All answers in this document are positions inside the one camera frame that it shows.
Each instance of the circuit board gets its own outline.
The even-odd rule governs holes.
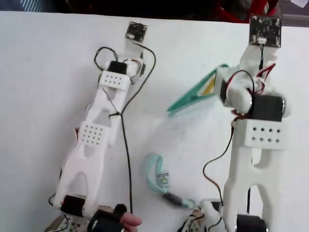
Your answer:
[[[250,16],[250,45],[281,47],[282,20],[267,15]]]
[[[147,26],[141,23],[130,22],[126,31],[126,38],[134,40],[136,42],[143,43]]]

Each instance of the white table surface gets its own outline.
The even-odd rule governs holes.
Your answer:
[[[202,167],[224,150],[230,135],[230,111],[218,100],[201,102],[174,118],[167,117],[166,109],[217,65],[237,65],[248,44],[248,25],[1,12],[1,231],[43,231],[59,214],[47,199],[55,192],[60,165],[74,145],[72,131],[96,92],[99,71],[94,54],[100,46],[121,53],[131,20],[148,25],[144,44],[157,55],[153,74],[125,113],[134,213],[143,218],[139,231],[175,232],[190,213],[147,189],[142,170],[149,152],[164,156],[172,192],[197,201],[218,198],[216,188],[203,177]],[[272,80],[291,97],[294,113],[282,169],[280,231],[297,232],[309,227],[309,29],[283,27],[282,34]],[[148,53],[145,58],[148,72],[153,60]],[[229,157],[230,152],[208,169],[222,188]],[[256,195],[252,196],[252,213],[261,209]],[[116,146],[106,154],[100,203],[129,205],[121,132]]]

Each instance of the green clothespin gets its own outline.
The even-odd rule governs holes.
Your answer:
[[[227,64],[222,64],[219,67],[228,67]],[[209,93],[206,95],[199,96],[198,93],[204,87],[204,85],[208,82],[208,80],[216,74],[217,68],[212,70],[208,75],[206,75],[200,82],[198,82],[195,86],[193,86],[188,92],[186,92],[180,99],[178,99],[173,105],[171,105],[167,111],[171,114],[174,114],[190,105],[193,105],[199,101],[208,99],[213,96],[213,93]]]

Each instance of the human hand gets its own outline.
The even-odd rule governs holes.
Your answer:
[[[137,226],[141,225],[141,218],[130,213],[125,213],[120,222],[123,224],[126,232],[137,232]]]

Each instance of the electrical wire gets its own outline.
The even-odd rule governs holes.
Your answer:
[[[63,216],[64,216],[64,218],[66,219],[66,223],[67,223],[67,225],[65,226],[65,228],[60,229],[60,230],[55,230],[55,231],[49,231],[49,232],[61,232],[61,231],[65,231],[65,230],[69,227],[69,219],[68,219],[68,217],[67,217],[66,215],[63,215]]]
[[[98,54],[100,53],[100,51],[102,51],[103,49],[107,49],[107,50],[110,50],[113,52],[114,54],[114,57],[115,57],[115,60],[118,61],[118,54],[115,52],[115,50],[113,50],[112,48],[110,47],[100,47],[97,52],[96,52],[96,55],[95,55],[95,58],[93,59],[94,63],[96,64],[97,68],[100,69],[101,71],[103,71],[104,69],[102,68],[102,66],[99,66],[99,64],[97,63],[97,57],[98,57]]]
[[[137,69],[136,74],[130,77],[131,85],[134,85],[134,82],[132,81],[132,78],[135,77],[135,76],[140,72],[140,70],[141,70],[141,63],[140,63],[137,59],[132,59],[131,61],[133,61],[133,62],[135,62],[135,63],[138,63],[138,65],[139,65],[139,68]]]
[[[218,221],[216,224],[213,224],[212,226],[209,226],[209,227],[208,227],[208,232],[211,232],[211,229],[212,229],[213,227],[216,227],[217,225],[219,225],[221,221],[222,221],[222,217],[219,219],[219,221]]]
[[[106,93],[109,101],[112,103],[116,113],[114,114],[110,114],[109,115],[109,118],[112,117],[112,116],[115,116],[115,115],[119,115],[120,118],[121,118],[121,124],[122,124],[122,132],[123,132],[123,135],[124,135],[124,140],[125,140],[125,146],[126,146],[126,157],[127,157],[127,163],[128,163],[128,171],[129,171],[129,197],[130,197],[130,213],[133,214],[133,201],[132,201],[132,176],[131,176],[131,163],[130,163],[130,153],[129,153],[129,148],[128,148],[128,143],[127,143],[127,138],[126,138],[126,130],[125,130],[125,122],[124,122],[124,118],[123,118],[123,113],[124,111],[126,110],[127,106],[130,104],[130,102],[138,95],[138,93],[141,91],[142,87],[145,85],[146,81],[148,80],[149,76],[151,75],[152,71],[154,70],[155,68],[155,64],[156,64],[156,56],[155,56],[155,53],[149,49],[148,47],[145,47],[143,45],[140,45],[140,44],[136,44],[134,42],[132,42],[133,44],[137,45],[137,46],[140,46],[144,49],[146,49],[147,51],[149,51],[150,53],[153,54],[154,56],[154,64],[151,68],[151,70],[149,71],[148,75],[146,76],[145,80],[143,81],[143,83],[141,84],[141,86],[139,87],[139,89],[137,90],[137,92],[128,100],[128,102],[125,104],[123,110],[121,112],[119,112],[116,107],[114,106],[114,104],[112,103],[112,100],[111,98],[109,97],[109,95],[107,94],[107,92],[104,90],[104,92]]]
[[[196,221],[196,220],[199,220],[199,219],[202,219],[202,218],[204,218],[205,217],[205,214],[203,214],[202,216],[200,216],[200,217],[197,217],[197,218],[195,218],[195,219],[193,219],[191,222],[190,222],[190,225],[189,225],[189,232],[191,231],[191,226],[192,226],[192,224],[193,224],[193,222],[194,221]]]
[[[54,206],[54,204],[51,202],[52,198],[55,197],[56,193],[54,193],[53,195],[51,195],[49,198],[48,198],[48,203],[51,205],[51,206]]]
[[[263,65],[264,65],[264,45],[263,44],[260,44],[260,49],[261,49],[261,61],[260,61],[259,70],[262,70]]]
[[[143,83],[141,84],[140,88],[136,91],[136,93],[135,93],[135,94],[128,100],[128,102],[125,104],[125,106],[124,106],[124,108],[123,108],[121,114],[124,113],[124,111],[126,110],[127,106],[130,104],[130,102],[136,97],[136,95],[139,94],[139,92],[140,92],[141,89],[143,88],[144,84],[145,84],[146,81],[148,80],[149,76],[150,76],[151,73],[153,72],[153,70],[154,70],[154,68],[155,68],[155,64],[156,64],[155,53],[154,53],[151,49],[149,49],[148,47],[145,47],[145,46],[143,46],[143,45],[134,43],[132,40],[131,40],[131,42],[132,42],[133,44],[135,44],[136,46],[139,46],[139,47],[141,47],[141,48],[144,48],[144,49],[146,49],[147,51],[149,51],[151,54],[153,54],[153,56],[154,56],[154,64],[153,64],[152,68],[150,69],[148,75],[146,76],[145,80],[144,80]]]
[[[232,127],[232,129],[231,129],[231,137],[230,137],[230,139],[229,139],[229,141],[228,141],[228,144],[227,144],[227,146],[226,146],[224,152],[222,153],[222,155],[220,155],[220,156],[218,156],[217,158],[214,158],[214,159],[208,161],[208,162],[204,165],[204,167],[203,167],[203,175],[205,176],[205,178],[208,179],[210,182],[212,182],[212,183],[217,187],[217,189],[218,189],[218,192],[219,192],[219,194],[220,194],[220,201],[221,201],[221,205],[222,205],[222,206],[223,206],[223,198],[222,198],[222,193],[221,193],[220,186],[219,186],[214,180],[210,179],[210,178],[205,174],[205,170],[206,170],[206,167],[207,167],[208,164],[210,164],[210,163],[212,163],[212,162],[214,162],[214,161],[220,159],[222,156],[225,155],[225,153],[227,152],[227,150],[228,150],[228,148],[230,147],[230,144],[231,144],[231,142],[232,142],[233,134],[234,134],[234,128]]]
[[[231,77],[228,79],[228,81],[227,81],[227,83],[226,83],[225,95],[226,95],[226,99],[227,99],[228,102],[229,102],[229,100],[228,100],[228,97],[227,97],[227,90],[228,90],[228,88],[230,87],[231,82],[233,81],[233,79],[234,79],[234,77],[236,76],[236,74],[238,74],[238,73],[240,73],[240,72],[245,72],[245,73],[247,73],[247,75],[250,77],[250,79],[251,79],[251,81],[252,81],[252,92],[251,92],[251,94],[252,94],[252,93],[255,93],[254,80],[253,80],[252,76],[250,75],[250,73],[248,73],[248,71],[246,71],[246,70],[244,70],[244,69],[238,70],[238,71],[236,71],[235,73],[233,73],[233,74],[231,75]]]

